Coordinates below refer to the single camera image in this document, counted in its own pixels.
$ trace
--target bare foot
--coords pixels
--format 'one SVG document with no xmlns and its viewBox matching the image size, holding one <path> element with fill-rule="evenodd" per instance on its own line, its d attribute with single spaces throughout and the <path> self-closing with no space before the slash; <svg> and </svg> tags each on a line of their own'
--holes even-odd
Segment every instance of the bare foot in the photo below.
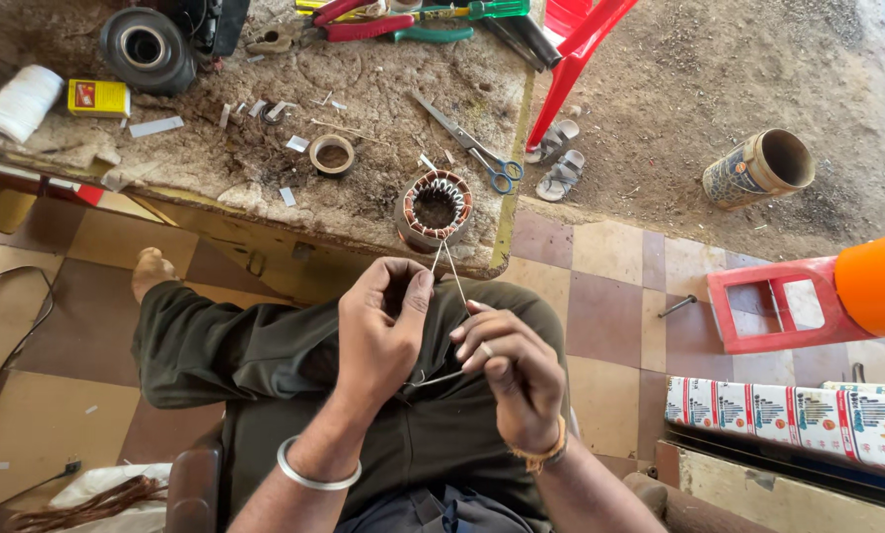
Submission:
<svg viewBox="0 0 885 533">
<path fill-rule="evenodd" d="M 134 268 L 134 279 L 130 282 L 134 289 L 137 303 L 143 302 L 143 296 L 155 285 L 171 280 L 178 280 L 173 263 L 163 259 L 163 252 L 157 248 L 145 248 L 137 254 L 137 267 Z"/>
</svg>

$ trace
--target yellow matchbox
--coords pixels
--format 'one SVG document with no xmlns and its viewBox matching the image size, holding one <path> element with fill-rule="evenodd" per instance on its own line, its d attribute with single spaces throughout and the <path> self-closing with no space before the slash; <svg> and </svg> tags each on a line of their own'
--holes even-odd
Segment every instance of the yellow matchbox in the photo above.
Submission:
<svg viewBox="0 0 885 533">
<path fill-rule="evenodd" d="M 120 81 L 70 79 L 68 109 L 77 116 L 130 116 L 130 89 Z"/>
</svg>

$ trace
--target orange plastic container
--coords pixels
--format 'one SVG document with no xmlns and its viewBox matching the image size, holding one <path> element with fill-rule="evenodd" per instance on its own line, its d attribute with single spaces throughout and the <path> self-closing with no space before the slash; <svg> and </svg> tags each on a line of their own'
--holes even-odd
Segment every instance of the orange plastic container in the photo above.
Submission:
<svg viewBox="0 0 885 533">
<path fill-rule="evenodd" d="M 834 278 L 851 318 L 873 335 L 885 337 L 885 237 L 841 251 Z"/>
</svg>

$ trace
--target sandal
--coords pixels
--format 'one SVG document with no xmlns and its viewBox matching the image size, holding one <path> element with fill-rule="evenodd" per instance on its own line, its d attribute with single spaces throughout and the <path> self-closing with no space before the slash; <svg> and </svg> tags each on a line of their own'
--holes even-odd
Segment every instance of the sandal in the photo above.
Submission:
<svg viewBox="0 0 885 533">
<path fill-rule="evenodd" d="M 558 159 L 538 182 L 535 192 L 543 200 L 556 202 L 570 192 L 584 171 L 584 155 L 577 150 L 568 150 Z"/>
<path fill-rule="evenodd" d="M 563 153 L 564 149 L 567 148 L 567 142 L 577 137 L 577 134 L 580 132 L 581 128 L 578 127 L 577 122 L 574 120 L 561 120 L 552 124 L 552 127 L 548 128 L 543 138 L 541 138 L 541 142 L 538 143 L 538 147 L 534 149 L 534 152 L 525 153 L 525 162 L 540 163 L 555 155 L 555 153 Z"/>
</svg>

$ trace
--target blue handled scissors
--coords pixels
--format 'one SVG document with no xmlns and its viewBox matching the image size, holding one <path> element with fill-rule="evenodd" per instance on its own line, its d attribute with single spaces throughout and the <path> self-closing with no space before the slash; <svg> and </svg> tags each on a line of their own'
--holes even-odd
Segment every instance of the blue handled scissors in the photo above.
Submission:
<svg viewBox="0 0 885 533">
<path fill-rule="evenodd" d="M 462 148 L 465 148 L 469 151 L 469 154 L 472 155 L 475 159 L 477 159 L 480 163 L 485 166 L 485 170 L 488 171 L 489 176 L 492 178 L 492 188 L 497 190 L 501 194 L 508 194 L 512 191 L 512 182 L 519 181 L 521 176 L 525 176 L 525 171 L 522 170 L 521 165 L 518 161 L 503 161 L 499 159 L 494 153 L 489 152 L 484 146 L 479 144 L 479 142 L 472 138 L 471 135 L 466 133 L 465 130 L 459 127 L 458 124 L 450 120 L 446 115 L 443 115 L 439 109 L 436 109 L 432 106 L 432 104 L 425 101 L 425 99 L 420 95 L 420 93 L 416 91 L 410 92 L 410 94 L 417 100 L 417 102 L 422 103 L 423 107 L 426 108 L 426 111 L 429 112 L 430 115 L 433 115 L 434 118 L 445 128 L 449 135 L 456 138 L 459 141 Z M 492 168 L 492 165 L 489 164 L 488 161 L 485 160 L 485 157 L 489 159 L 493 159 L 497 165 L 501 167 L 501 171 L 497 171 Z M 504 182 L 505 187 L 499 187 L 499 182 Z"/>
</svg>

